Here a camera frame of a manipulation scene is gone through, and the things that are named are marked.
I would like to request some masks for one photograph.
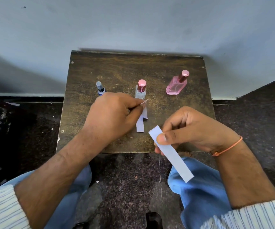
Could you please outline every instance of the bracelet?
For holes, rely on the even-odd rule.
[[[237,145],[241,141],[242,141],[242,136],[240,136],[240,139],[235,144],[231,145],[230,147],[228,147],[227,149],[223,150],[222,152],[215,152],[214,154],[212,154],[212,156],[218,157],[220,154],[222,154],[225,151],[228,151],[229,149],[233,148],[235,145]]]

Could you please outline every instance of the wooden table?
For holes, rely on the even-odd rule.
[[[185,88],[175,96],[166,94],[173,76],[187,69],[190,75]],[[106,91],[124,92],[134,96],[138,80],[147,81],[148,120],[145,133],[132,131],[106,147],[102,153],[153,152],[148,131],[164,121],[182,106],[215,118],[202,57],[111,52],[72,51],[65,89],[57,151],[65,146],[82,128],[90,106],[98,97],[95,83],[101,81]],[[179,151],[197,151],[184,144]]]

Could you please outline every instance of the gray wall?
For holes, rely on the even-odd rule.
[[[275,0],[0,0],[0,95],[62,96],[79,48],[203,55],[232,99],[275,80]]]

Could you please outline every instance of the striped shirt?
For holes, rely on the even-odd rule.
[[[30,228],[12,185],[0,187],[0,229]],[[275,200],[213,216],[201,229],[275,229]]]

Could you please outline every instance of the gray bottle cap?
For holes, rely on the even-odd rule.
[[[97,89],[98,89],[98,90],[102,90],[102,89],[103,89],[103,86],[102,86],[102,84],[101,84],[100,81],[97,81],[97,82],[96,82],[96,86],[97,86]]]

